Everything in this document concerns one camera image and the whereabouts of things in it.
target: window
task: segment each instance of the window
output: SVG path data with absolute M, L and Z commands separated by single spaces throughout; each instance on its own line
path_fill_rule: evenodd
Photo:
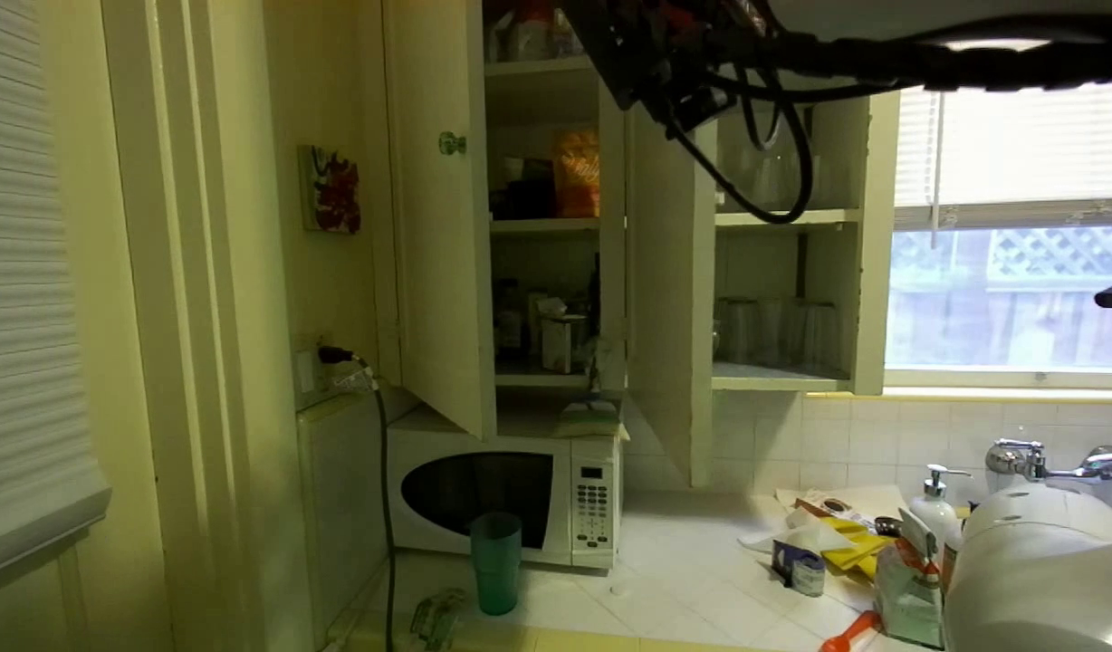
M 105 514 L 34 2 L 0 0 L 0 573 Z
M 902 94 L 894 382 L 1112 379 L 1112 88 Z

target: sink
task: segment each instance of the sink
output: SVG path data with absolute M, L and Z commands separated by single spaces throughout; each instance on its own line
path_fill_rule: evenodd
M 1101 481 L 1101 478 L 1045 478 L 1045 486 L 1053 486 L 1066 491 L 1088 491 L 1112 507 L 1112 481 Z

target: power cord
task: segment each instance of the power cord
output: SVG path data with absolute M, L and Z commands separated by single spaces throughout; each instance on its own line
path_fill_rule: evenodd
M 745 124 L 745 135 L 750 135 L 755 147 L 763 152 L 763 147 L 771 144 L 771 138 L 777 138 L 777 129 L 780 129 L 780 118 L 785 124 L 785 129 L 791 129 L 791 138 L 792 138 L 792 144 L 796 144 L 796 172 L 801 172 L 801 185 L 796 185 L 792 207 L 785 207 L 785 210 L 780 214 L 780 210 L 767 210 L 767 207 L 750 201 L 750 200 L 740 193 L 740 185 L 728 182 L 728 176 L 722 172 L 722 165 L 692 142 L 692 135 L 688 135 L 688 126 L 684 126 L 684 124 L 688 124 L 688 118 L 684 118 L 684 106 L 669 94 L 669 88 L 657 88 L 651 97 L 644 97 L 644 101 L 651 106 L 651 113 L 658 107 L 658 117 L 663 117 L 663 124 L 665 124 L 665 135 L 669 135 L 675 142 L 681 142 L 684 152 L 714 176 L 714 185 L 716 185 L 722 193 L 728 193 L 745 214 L 755 214 L 755 217 L 761 217 L 761 219 L 767 219 L 767 225 L 792 225 L 792 219 L 808 210 L 810 185 L 815 185 L 815 176 L 810 176 L 810 172 L 815 172 L 815 165 L 810 165 L 810 142 L 808 142 L 806 118 L 801 118 L 801 113 L 796 113 L 796 101 L 792 101 L 792 97 L 785 94 L 785 88 L 780 82 L 780 70 L 777 70 L 777 60 L 771 60 L 767 49 L 763 49 L 763 38 L 767 38 L 771 31 L 784 31 L 784 26 L 777 21 L 771 12 L 763 12 L 761 21 L 763 21 L 763 26 L 755 26 L 755 21 L 740 26 L 740 36 L 745 36 L 745 43 L 750 43 L 750 49 L 755 49 L 758 57 L 745 57 L 745 49 L 731 49 L 731 70 L 737 70 L 737 88 L 740 88 L 740 91 L 750 88 L 750 82 L 745 82 L 745 70 L 755 70 L 755 73 L 761 74 L 761 82 L 763 82 L 763 94 L 777 101 L 777 107 L 771 107 L 771 126 L 767 126 L 767 135 L 761 135 L 761 126 L 758 126 L 758 118 L 755 118 L 755 107 L 750 107 L 750 94 L 740 94 L 742 124 Z
M 394 597 L 400 597 L 400 543 L 394 543 L 394 516 L 388 502 L 388 409 L 384 392 L 377 382 L 373 364 L 344 347 L 318 347 L 318 359 L 327 364 L 353 362 L 365 373 L 371 396 L 377 400 L 377 427 L 382 427 L 382 522 L 384 522 L 384 561 L 388 561 L 388 583 L 384 583 L 384 652 L 394 652 Z

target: cabinet knob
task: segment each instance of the cabinet knob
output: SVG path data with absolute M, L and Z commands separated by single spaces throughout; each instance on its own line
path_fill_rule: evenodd
M 465 135 L 452 135 L 452 129 L 441 129 L 441 135 L 438 135 L 438 152 L 441 152 L 441 154 L 465 154 L 465 152 L 466 152 L 466 138 L 465 138 Z

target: green cup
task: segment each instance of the green cup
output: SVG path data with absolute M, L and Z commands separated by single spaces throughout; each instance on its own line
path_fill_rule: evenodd
M 509 616 L 518 604 L 523 578 L 523 522 L 505 510 L 487 510 L 471 522 L 471 559 L 477 583 L 477 607 Z

